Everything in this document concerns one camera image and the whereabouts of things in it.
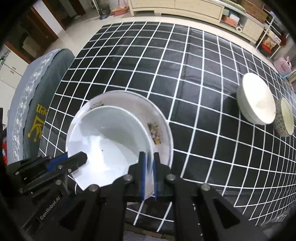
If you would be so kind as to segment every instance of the patterned bowl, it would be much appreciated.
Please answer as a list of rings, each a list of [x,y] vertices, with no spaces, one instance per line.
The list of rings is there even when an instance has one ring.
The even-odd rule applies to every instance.
[[[276,101],[274,129],[282,137],[288,137],[294,133],[294,118],[292,108],[285,98],[280,98]]]

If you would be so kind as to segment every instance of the bowl rim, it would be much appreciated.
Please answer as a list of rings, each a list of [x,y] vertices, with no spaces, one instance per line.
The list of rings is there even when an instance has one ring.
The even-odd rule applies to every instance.
[[[264,85],[264,86],[266,87],[266,89],[268,90],[267,93],[268,93],[270,99],[273,100],[272,103],[273,103],[274,116],[273,116],[272,120],[268,120],[268,121],[267,121],[266,119],[263,119],[263,118],[259,117],[257,111],[255,111],[255,109],[254,109],[254,108],[252,107],[252,105],[250,104],[250,100],[249,100],[248,96],[247,96],[246,94],[245,94],[245,96],[246,96],[246,100],[247,100],[247,102],[248,102],[248,105],[249,105],[250,110],[252,111],[252,113],[253,113],[253,114],[254,114],[254,115],[255,115],[260,121],[262,121],[262,123],[265,123],[265,125],[267,125],[267,124],[271,124],[271,123],[274,121],[275,116],[276,116],[276,104],[275,104],[275,100],[274,100],[274,97],[273,97],[273,95],[272,95],[272,92],[271,92],[270,88],[268,87],[268,85],[264,82],[264,80],[263,80],[259,75],[254,74],[254,73],[250,73],[250,72],[249,72],[249,73],[246,73],[246,74],[243,76],[243,79],[242,79],[242,88],[243,88],[244,93],[246,93],[246,92],[245,92],[245,87],[246,87],[246,85],[247,85],[247,82],[246,82],[246,79],[247,79],[247,78],[257,78],[257,80],[260,81],[261,83],[263,83],[263,85]]]
[[[291,123],[292,123],[292,128],[291,128],[291,130],[288,130],[288,129],[287,129],[287,126],[286,126],[286,123],[285,123],[285,120],[284,120],[284,117],[283,117],[284,124],[285,124],[285,128],[286,128],[288,134],[289,134],[289,135],[292,135],[293,132],[294,132],[294,118],[293,118],[292,107],[291,107],[290,103],[288,102],[288,100],[287,100],[286,98],[281,97],[281,98],[280,98],[280,106],[281,106],[281,115],[282,115],[282,116],[283,116],[283,112],[282,112],[282,104],[283,104],[283,103],[285,103],[285,104],[287,105],[288,109],[289,109],[289,112],[290,112],[290,121],[291,121]]]

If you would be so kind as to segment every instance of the paper towel roll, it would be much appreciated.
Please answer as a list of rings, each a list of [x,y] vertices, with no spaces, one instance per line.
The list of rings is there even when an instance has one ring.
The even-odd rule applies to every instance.
[[[240,26],[237,26],[235,29],[236,29],[239,33],[242,32],[242,28],[241,28]]]

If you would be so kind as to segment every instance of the yellow logo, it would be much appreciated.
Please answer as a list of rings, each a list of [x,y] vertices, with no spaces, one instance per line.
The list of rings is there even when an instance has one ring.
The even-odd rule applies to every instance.
[[[36,112],[37,113],[40,113],[44,116],[47,115],[47,111],[42,105],[37,105],[37,109],[36,109]],[[30,138],[31,137],[31,133],[34,129],[36,129],[36,136],[34,138],[34,142],[37,141],[37,137],[41,138],[42,136],[42,127],[44,125],[44,121],[41,120],[38,116],[35,117],[35,120],[34,120],[34,123],[32,125],[32,128],[31,128],[31,131],[30,133],[28,133],[28,137]]]

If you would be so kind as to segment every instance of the white bowl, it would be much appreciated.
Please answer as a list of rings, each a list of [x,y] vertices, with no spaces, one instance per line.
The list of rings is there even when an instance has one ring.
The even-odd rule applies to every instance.
[[[244,117],[253,124],[274,121],[276,106],[267,84],[256,74],[247,73],[237,90],[237,103]]]
[[[83,115],[68,133],[68,156],[83,151],[86,163],[72,173],[82,190],[91,184],[105,186],[126,174],[138,162],[139,152],[146,163],[153,161],[150,136],[130,112],[115,106],[94,108]]]
[[[137,117],[150,136],[153,151],[159,153],[160,162],[171,167],[174,144],[173,135],[166,118],[153,102],[140,94],[130,91],[109,91],[89,100],[76,113],[70,124],[66,139],[66,151],[68,149],[68,138],[79,119],[89,110],[102,105],[124,108]]]

